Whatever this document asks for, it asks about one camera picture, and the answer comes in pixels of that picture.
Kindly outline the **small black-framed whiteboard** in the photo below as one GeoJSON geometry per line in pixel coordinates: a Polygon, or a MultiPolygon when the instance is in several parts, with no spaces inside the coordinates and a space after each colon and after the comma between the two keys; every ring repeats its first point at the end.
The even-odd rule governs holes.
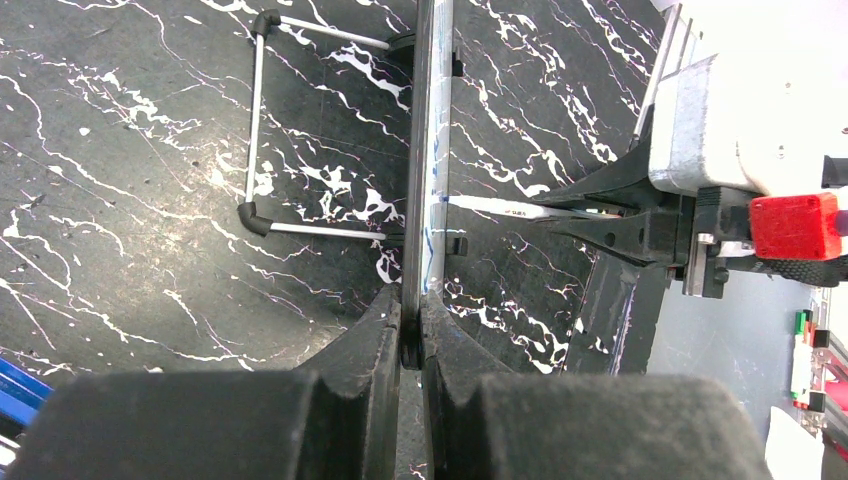
{"type": "Polygon", "coordinates": [[[255,41],[250,139],[245,195],[237,208],[241,224],[250,232],[300,233],[381,241],[403,248],[399,355],[404,368],[420,370],[424,363],[422,302],[443,290],[448,255],[463,251],[466,241],[450,237],[447,228],[450,115],[452,85],[464,65],[454,47],[454,4],[420,1],[414,32],[385,41],[282,15],[276,9],[260,12],[251,36],[255,41]],[[401,234],[366,233],[331,227],[311,227],[273,221],[260,216],[254,201],[258,131],[263,85],[264,48],[271,31],[288,25],[382,50],[385,56],[412,68],[412,123],[408,164],[405,230],[401,234]]]}

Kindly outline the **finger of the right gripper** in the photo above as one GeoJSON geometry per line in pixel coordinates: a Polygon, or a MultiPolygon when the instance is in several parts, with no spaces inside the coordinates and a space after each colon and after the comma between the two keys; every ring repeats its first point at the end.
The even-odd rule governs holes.
{"type": "Polygon", "coordinates": [[[689,215],[649,210],[629,217],[551,217],[541,224],[551,233],[578,239],[640,268],[683,266],[689,255],[689,215]]]}
{"type": "Polygon", "coordinates": [[[655,106],[648,107],[641,136],[632,148],[584,178],[531,198],[532,204],[567,209],[612,207],[641,212],[668,204],[674,194],[655,187],[649,165],[655,106]]]}

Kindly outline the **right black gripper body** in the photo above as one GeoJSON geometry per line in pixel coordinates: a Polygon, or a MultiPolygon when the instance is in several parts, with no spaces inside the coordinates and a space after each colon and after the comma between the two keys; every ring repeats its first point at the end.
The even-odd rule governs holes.
{"type": "Polygon", "coordinates": [[[721,299],[732,271],[831,288],[847,280],[847,210],[830,192],[758,196],[701,188],[683,293],[721,299]]]}

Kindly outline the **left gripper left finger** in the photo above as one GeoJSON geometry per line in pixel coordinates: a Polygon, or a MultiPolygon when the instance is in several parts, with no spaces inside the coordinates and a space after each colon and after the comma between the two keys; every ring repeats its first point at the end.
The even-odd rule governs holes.
{"type": "Polygon", "coordinates": [[[85,376],[52,394],[10,479],[390,479],[401,306],[291,370],[85,376]]]}

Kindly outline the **white whiteboard marker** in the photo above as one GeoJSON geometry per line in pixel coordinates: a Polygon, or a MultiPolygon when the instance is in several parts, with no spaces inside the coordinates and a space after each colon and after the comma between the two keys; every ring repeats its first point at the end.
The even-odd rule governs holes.
{"type": "Polygon", "coordinates": [[[450,205],[467,210],[527,220],[541,220],[554,217],[575,217],[580,219],[619,218],[619,215],[594,210],[559,209],[527,202],[473,195],[447,195],[443,196],[442,199],[450,205]]]}

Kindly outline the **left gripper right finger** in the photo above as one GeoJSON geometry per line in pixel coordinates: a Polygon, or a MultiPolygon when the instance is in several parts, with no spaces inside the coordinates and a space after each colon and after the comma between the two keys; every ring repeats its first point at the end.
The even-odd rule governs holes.
{"type": "Polygon", "coordinates": [[[433,479],[770,477],[751,420],[714,381],[520,374],[439,298],[420,321],[433,479]]]}

